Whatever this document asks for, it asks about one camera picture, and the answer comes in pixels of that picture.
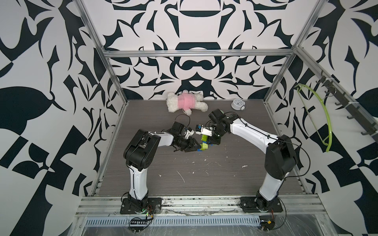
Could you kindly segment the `light lime lego brick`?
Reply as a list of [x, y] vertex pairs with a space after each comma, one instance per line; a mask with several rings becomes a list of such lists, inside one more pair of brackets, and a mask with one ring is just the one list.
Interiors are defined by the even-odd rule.
[[207, 143], [202, 143], [201, 144], [201, 150], [207, 150], [208, 149], [208, 144]]

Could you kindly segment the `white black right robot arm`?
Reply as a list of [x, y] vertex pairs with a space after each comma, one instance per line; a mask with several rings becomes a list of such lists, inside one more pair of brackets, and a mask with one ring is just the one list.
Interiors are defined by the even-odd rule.
[[266, 176], [257, 197], [265, 202], [276, 199], [284, 179], [289, 177], [290, 172], [299, 163], [295, 144], [291, 139], [286, 135], [277, 136], [263, 131], [239, 115], [229, 115], [220, 109], [212, 111], [209, 118], [213, 123], [210, 137], [213, 144], [218, 145], [221, 137], [228, 133], [243, 138], [265, 154]]

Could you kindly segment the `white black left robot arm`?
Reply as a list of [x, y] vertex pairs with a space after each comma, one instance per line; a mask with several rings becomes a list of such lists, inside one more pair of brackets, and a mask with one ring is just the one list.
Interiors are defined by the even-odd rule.
[[147, 171], [159, 147], [174, 147], [175, 151], [192, 152], [201, 149], [193, 137], [195, 132], [174, 122], [168, 130], [151, 132], [139, 129], [124, 151], [126, 166], [131, 174], [128, 199], [144, 205], [148, 198]]

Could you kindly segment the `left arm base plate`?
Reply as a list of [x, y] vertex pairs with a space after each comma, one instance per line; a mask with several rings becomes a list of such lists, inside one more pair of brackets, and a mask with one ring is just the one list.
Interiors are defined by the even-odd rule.
[[146, 197], [142, 200], [137, 200], [132, 197], [127, 197], [122, 200], [120, 214], [142, 214], [155, 213], [161, 210], [162, 198]]

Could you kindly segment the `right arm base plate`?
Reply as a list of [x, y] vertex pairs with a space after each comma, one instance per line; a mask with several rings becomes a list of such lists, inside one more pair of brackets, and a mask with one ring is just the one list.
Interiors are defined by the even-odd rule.
[[263, 197], [241, 197], [239, 206], [246, 213], [283, 212], [283, 206], [278, 197], [271, 201]]

